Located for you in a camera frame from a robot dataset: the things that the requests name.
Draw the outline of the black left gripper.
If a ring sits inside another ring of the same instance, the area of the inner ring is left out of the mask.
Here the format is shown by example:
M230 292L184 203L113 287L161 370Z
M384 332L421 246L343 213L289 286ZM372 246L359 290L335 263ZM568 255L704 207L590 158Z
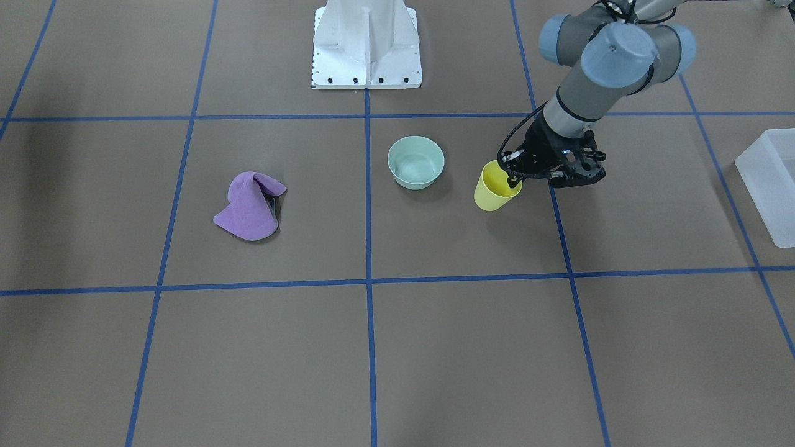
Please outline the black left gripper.
M509 189L517 189L525 179L547 180L554 189L567 189L590 186L607 176L602 166L607 155L599 150L592 130L580 138L565 138L542 118L535 119L517 152L513 171L519 176L508 176Z

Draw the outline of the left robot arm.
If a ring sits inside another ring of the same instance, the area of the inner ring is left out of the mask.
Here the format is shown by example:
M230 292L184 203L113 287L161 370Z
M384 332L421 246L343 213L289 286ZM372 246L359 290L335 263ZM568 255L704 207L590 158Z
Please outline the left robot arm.
M497 151L509 187L546 180L566 189L605 178L607 156L593 125L619 99L679 76L696 57L693 33L668 23L678 8L679 1L596 1L580 14L547 20L540 54L569 71L554 95L520 122L522 144Z

